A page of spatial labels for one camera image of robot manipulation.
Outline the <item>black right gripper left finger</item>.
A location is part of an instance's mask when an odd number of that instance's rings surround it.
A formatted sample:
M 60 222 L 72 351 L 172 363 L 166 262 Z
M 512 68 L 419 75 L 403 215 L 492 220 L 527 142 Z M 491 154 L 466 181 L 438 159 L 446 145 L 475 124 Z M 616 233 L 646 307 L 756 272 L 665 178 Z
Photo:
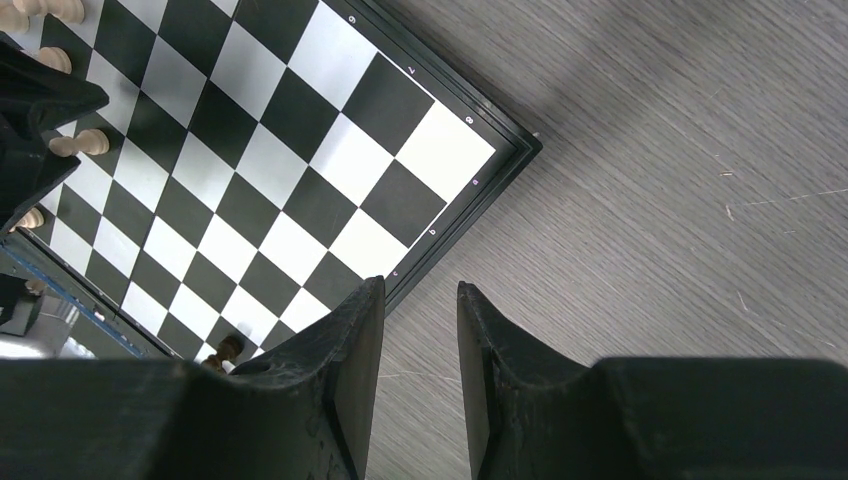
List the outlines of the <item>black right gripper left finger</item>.
M 366 279 L 223 374 L 186 360 L 5 360 L 5 479 L 361 479 L 385 318 Z

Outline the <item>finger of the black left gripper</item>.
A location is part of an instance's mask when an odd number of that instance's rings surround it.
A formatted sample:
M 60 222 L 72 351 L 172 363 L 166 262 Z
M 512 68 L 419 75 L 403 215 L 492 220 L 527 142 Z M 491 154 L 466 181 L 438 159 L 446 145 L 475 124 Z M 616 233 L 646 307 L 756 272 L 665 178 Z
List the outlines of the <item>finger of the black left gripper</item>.
M 1 230 L 9 231 L 79 165 L 52 153 L 43 134 L 109 103 L 99 86 L 1 44 Z

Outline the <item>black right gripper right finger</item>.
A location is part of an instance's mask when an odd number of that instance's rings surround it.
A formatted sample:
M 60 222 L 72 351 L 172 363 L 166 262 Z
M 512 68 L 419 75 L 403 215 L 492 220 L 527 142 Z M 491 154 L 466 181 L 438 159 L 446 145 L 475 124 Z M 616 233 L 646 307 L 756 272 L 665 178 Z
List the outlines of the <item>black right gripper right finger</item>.
M 585 366 L 457 288 L 476 479 L 843 479 L 847 370 L 819 359 L 610 357 Z

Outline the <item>black white chessboard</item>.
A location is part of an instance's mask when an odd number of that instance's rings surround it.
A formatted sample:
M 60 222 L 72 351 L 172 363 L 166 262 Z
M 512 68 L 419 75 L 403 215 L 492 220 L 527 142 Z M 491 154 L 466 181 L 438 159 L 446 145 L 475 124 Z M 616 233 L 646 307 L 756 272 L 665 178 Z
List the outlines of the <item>black white chessboard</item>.
M 397 304 L 540 143 L 372 1 L 5 1 L 101 87 L 17 257 L 88 354 L 258 356 L 381 275 Z

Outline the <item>silver tin lid tray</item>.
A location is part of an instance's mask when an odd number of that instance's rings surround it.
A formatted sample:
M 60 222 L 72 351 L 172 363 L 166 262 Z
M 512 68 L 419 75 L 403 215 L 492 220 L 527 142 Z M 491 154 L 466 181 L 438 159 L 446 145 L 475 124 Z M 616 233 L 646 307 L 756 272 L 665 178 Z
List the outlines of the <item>silver tin lid tray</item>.
M 1 358 L 140 358 L 138 348 L 38 279 L 1 276 Z

